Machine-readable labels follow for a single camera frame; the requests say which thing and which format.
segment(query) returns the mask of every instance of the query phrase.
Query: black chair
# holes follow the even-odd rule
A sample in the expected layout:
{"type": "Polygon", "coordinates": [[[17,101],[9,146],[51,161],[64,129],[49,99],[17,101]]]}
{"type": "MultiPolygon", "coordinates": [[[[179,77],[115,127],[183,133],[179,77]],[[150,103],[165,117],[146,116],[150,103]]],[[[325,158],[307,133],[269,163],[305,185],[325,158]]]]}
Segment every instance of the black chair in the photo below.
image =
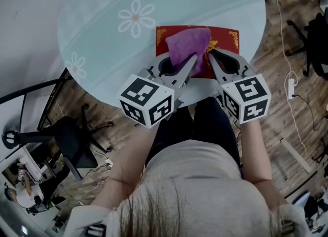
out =
{"type": "Polygon", "coordinates": [[[288,20],[287,24],[293,26],[304,46],[293,52],[286,51],[286,56],[306,51],[307,62],[306,71],[303,72],[304,76],[309,76],[310,65],[312,65],[317,75],[328,80],[328,8],[326,8],[324,15],[318,13],[316,18],[305,27],[307,38],[293,21],[288,20]]]}
{"type": "MultiPolygon", "coordinates": [[[[51,163],[59,158],[60,154],[63,154],[64,161],[69,169],[74,174],[77,180],[81,180],[82,177],[78,172],[78,168],[96,168],[98,163],[90,150],[90,144],[95,145],[99,150],[107,153],[111,148],[105,150],[93,137],[95,132],[112,127],[113,123],[109,122],[103,127],[96,128],[94,130],[89,129],[87,126],[85,110],[88,109],[87,104],[81,107],[82,115],[82,128],[80,128],[74,119],[70,117],[63,117],[50,127],[44,128],[39,132],[31,133],[18,133],[14,131],[7,131],[2,135],[2,140],[7,148],[14,148],[18,145],[25,145],[27,143],[48,142],[52,138],[55,139],[59,152],[53,157],[51,163]]],[[[50,172],[52,172],[52,164],[45,162],[50,172]]]]}

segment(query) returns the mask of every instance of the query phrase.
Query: wall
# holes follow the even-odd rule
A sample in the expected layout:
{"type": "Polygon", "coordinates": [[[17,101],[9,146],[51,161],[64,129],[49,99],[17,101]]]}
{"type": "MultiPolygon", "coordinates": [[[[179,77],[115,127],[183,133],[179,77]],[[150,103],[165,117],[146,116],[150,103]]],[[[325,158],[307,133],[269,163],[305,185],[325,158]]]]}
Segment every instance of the wall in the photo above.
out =
{"type": "MultiPolygon", "coordinates": [[[[64,70],[57,45],[57,15],[61,0],[0,0],[0,97],[47,80],[58,78],[64,70]]],[[[22,131],[34,131],[53,87],[27,96],[22,131]]],[[[0,107],[0,132],[19,123],[20,101],[0,107]]],[[[11,151],[0,141],[0,161],[11,151]]],[[[0,225],[15,230],[24,224],[29,236],[47,236],[39,227],[42,218],[30,218],[15,204],[5,201],[4,177],[0,175],[0,225]]]]}

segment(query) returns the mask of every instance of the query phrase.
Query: white flower print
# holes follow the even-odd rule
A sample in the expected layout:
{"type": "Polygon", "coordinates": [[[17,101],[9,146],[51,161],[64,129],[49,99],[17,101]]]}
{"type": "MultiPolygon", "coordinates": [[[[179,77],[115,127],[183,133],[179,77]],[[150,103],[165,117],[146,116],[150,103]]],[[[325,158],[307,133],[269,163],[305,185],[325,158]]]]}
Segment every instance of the white flower print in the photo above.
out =
{"type": "Polygon", "coordinates": [[[80,78],[85,78],[87,73],[85,70],[81,69],[86,62],[84,57],[81,57],[77,60],[77,54],[72,53],[72,61],[66,61],[65,66],[70,71],[72,77],[79,82],[80,78]]]}
{"type": "Polygon", "coordinates": [[[141,8],[141,2],[135,0],[131,4],[131,11],[121,10],[118,13],[120,18],[126,19],[118,26],[119,32],[125,32],[131,27],[131,35],[134,38],[141,36],[141,25],[146,28],[152,29],[156,25],[156,21],[150,17],[147,17],[155,10],[155,5],[148,4],[141,8]]]}

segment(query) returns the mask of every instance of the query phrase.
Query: round table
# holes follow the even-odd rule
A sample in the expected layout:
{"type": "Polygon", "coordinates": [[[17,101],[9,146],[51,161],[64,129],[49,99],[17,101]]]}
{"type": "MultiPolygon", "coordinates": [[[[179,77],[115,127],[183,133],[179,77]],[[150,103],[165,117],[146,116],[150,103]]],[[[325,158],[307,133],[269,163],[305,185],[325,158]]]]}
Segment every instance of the round table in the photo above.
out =
{"type": "MultiPolygon", "coordinates": [[[[155,57],[155,27],[204,25],[239,31],[248,62],[265,27],[264,0],[64,0],[58,42],[65,66],[98,100],[120,107],[117,91],[155,57]]],[[[217,82],[192,78],[182,106],[216,93],[217,82]]]]}

